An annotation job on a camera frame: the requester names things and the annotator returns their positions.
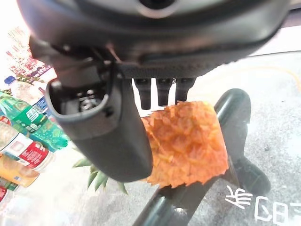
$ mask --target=yellow bottle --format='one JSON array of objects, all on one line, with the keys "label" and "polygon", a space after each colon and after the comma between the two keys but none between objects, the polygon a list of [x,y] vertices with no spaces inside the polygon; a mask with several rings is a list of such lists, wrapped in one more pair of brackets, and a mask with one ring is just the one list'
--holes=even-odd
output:
[{"label": "yellow bottle", "polygon": [[39,173],[36,171],[0,154],[0,177],[28,187],[38,176]]}]

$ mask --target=chinese characters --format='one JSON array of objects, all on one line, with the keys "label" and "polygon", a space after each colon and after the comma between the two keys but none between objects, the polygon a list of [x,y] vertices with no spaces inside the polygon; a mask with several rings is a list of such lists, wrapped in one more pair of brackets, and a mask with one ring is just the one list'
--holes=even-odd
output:
[{"label": "chinese characters", "polygon": [[[227,186],[230,191],[230,195],[226,195],[225,200],[241,209],[245,209],[244,205],[251,205],[250,193],[246,193],[244,189],[238,188],[233,193],[230,186]],[[261,220],[265,222],[273,221],[273,224],[279,226],[285,226],[288,223],[288,211],[289,207],[294,208],[294,212],[301,215],[301,203],[290,203],[289,205],[281,202],[274,202],[273,209],[270,213],[265,203],[269,199],[264,196],[256,197],[254,218],[255,220]]]}]

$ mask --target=black metal bar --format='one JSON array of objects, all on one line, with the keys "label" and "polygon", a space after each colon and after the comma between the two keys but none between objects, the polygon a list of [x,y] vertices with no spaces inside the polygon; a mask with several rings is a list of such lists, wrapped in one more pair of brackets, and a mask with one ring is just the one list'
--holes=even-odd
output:
[{"label": "black metal bar", "polygon": [[186,101],[189,89],[193,86],[196,78],[177,79],[175,89],[175,103]]},{"label": "black metal bar", "polygon": [[168,94],[172,85],[172,79],[156,79],[156,85],[158,90],[158,105],[168,105]]},{"label": "black metal bar", "polygon": [[141,108],[148,110],[151,108],[151,79],[134,79],[139,90]]},{"label": "black metal bar", "polygon": [[[250,100],[247,100],[249,100],[247,93],[240,89],[232,89],[226,92],[215,106],[222,130],[231,131],[233,137],[237,137],[234,142],[225,140],[228,151],[230,148],[235,149],[236,154],[237,152],[243,153],[244,151],[242,148],[244,146],[241,144],[245,143],[246,138],[238,135],[237,124],[246,126],[249,123],[250,113],[240,115],[240,109],[249,109],[251,107]],[[217,178],[212,178],[205,185],[196,182],[190,186],[182,185],[174,189],[168,186],[157,190],[135,221],[134,226],[187,225],[205,194]]]},{"label": "black metal bar", "polygon": [[222,178],[254,195],[265,195],[271,188],[268,177],[244,156],[247,125],[251,117],[250,103],[250,97],[243,90],[237,89],[236,93],[227,91],[215,105],[216,112],[227,109],[223,111],[220,125],[233,166]]}]

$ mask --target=black plastic device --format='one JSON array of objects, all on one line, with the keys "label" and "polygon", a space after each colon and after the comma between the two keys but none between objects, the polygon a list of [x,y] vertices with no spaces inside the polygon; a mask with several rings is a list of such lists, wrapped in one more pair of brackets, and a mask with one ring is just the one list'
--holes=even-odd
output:
[{"label": "black plastic device", "polygon": [[166,105],[186,100],[195,78],[266,43],[287,0],[18,0],[32,32],[34,58],[54,67],[47,102],[79,149],[113,179],[151,173],[151,149],[136,109],[151,78]]}]

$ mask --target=plastic bottle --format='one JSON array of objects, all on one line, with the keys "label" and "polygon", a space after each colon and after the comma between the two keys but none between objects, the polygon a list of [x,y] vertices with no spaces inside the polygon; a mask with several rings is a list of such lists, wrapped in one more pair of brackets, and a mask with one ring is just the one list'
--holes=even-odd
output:
[{"label": "plastic bottle", "polygon": [[0,186],[0,215],[13,197],[14,193],[12,191]]},{"label": "plastic bottle", "polygon": [[48,149],[3,122],[0,122],[0,153],[37,172],[44,171],[55,157]]},{"label": "plastic bottle", "polygon": [[8,76],[4,82],[9,85],[14,97],[29,103],[37,109],[39,113],[42,113],[47,117],[50,116],[44,95],[38,87],[27,82],[18,81],[13,76]]},{"label": "plastic bottle", "polygon": [[0,187],[4,187],[10,191],[15,191],[18,188],[18,186],[19,185],[17,185],[16,183],[0,177]]},{"label": "plastic bottle", "polygon": [[0,92],[0,109],[12,121],[57,150],[68,145],[68,137],[55,123],[27,102]]},{"label": "plastic bottle", "polygon": [[11,158],[0,156],[0,177],[17,185],[28,187],[40,174]]}]

